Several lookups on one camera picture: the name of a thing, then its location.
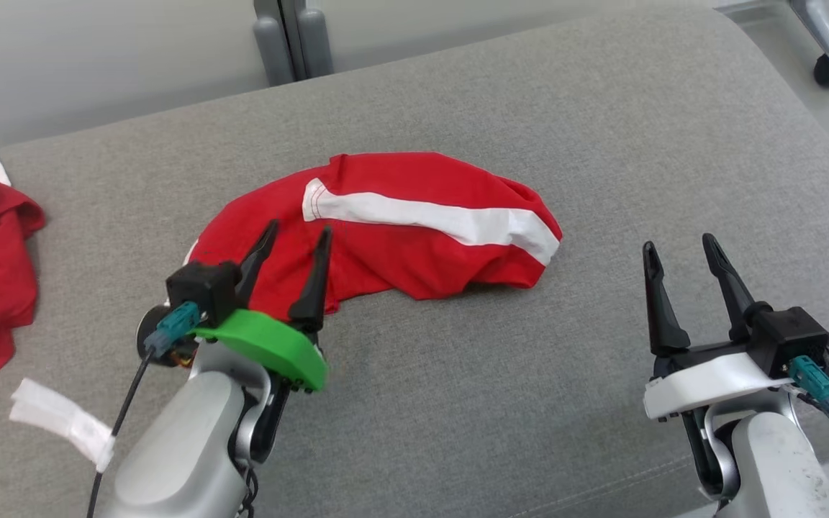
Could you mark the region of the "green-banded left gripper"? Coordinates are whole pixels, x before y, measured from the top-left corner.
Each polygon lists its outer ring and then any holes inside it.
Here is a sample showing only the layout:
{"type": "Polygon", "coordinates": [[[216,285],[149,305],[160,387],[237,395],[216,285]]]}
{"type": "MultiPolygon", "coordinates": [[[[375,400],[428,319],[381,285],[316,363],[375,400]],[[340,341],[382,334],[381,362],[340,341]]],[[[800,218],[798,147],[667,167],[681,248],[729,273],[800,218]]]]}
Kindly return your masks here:
{"type": "Polygon", "coordinates": [[[216,340],[305,391],[322,391],[328,365],[318,345],[304,334],[318,334],[325,324],[333,232],[331,227],[325,227],[319,235],[302,292],[287,312],[290,327],[267,314],[247,309],[262,265],[273,252],[278,229],[279,220],[271,219],[240,263],[236,295],[244,309],[235,309],[217,327],[194,328],[194,335],[216,340]]]}

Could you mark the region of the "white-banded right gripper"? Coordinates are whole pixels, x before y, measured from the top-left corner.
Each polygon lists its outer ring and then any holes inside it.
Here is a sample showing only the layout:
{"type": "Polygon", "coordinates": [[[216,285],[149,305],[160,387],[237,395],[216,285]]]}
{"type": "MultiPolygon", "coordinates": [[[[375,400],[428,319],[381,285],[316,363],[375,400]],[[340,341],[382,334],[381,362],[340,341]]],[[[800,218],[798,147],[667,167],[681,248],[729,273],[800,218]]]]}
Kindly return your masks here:
{"type": "Polygon", "coordinates": [[[690,347],[663,284],[664,269],[651,240],[643,245],[645,302],[649,350],[655,356],[643,404],[649,419],[665,419],[684,411],[750,396],[793,383],[781,371],[769,374],[747,352],[750,331],[744,312],[753,304],[749,289],[711,233],[702,235],[711,274],[717,279],[730,320],[728,338],[736,343],[690,347]]]}

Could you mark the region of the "red jersey with white sleeves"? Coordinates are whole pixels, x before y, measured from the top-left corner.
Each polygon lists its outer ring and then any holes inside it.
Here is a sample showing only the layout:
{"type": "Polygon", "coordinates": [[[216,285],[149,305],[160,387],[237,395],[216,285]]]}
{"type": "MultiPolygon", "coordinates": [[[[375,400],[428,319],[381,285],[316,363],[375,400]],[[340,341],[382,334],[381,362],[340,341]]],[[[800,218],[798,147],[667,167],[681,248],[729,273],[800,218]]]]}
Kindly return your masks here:
{"type": "Polygon", "coordinates": [[[228,203],[187,259],[240,263],[273,220],[249,307],[281,321],[326,227],[327,312],[382,291],[444,299],[471,284],[532,288],[563,239],[540,194],[517,181],[437,152],[342,154],[228,203]]]}

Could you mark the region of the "grey metal caster frame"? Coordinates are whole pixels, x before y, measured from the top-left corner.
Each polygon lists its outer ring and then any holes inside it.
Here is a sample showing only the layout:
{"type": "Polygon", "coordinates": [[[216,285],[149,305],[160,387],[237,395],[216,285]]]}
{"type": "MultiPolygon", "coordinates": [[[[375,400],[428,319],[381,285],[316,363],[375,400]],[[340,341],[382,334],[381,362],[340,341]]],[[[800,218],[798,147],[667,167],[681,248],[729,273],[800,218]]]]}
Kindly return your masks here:
{"type": "Polygon", "coordinates": [[[823,51],[815,63],[813,78],[817,85],[829,88],[829,12],[825,0],[787,0],[787,3],[823,51]]]}

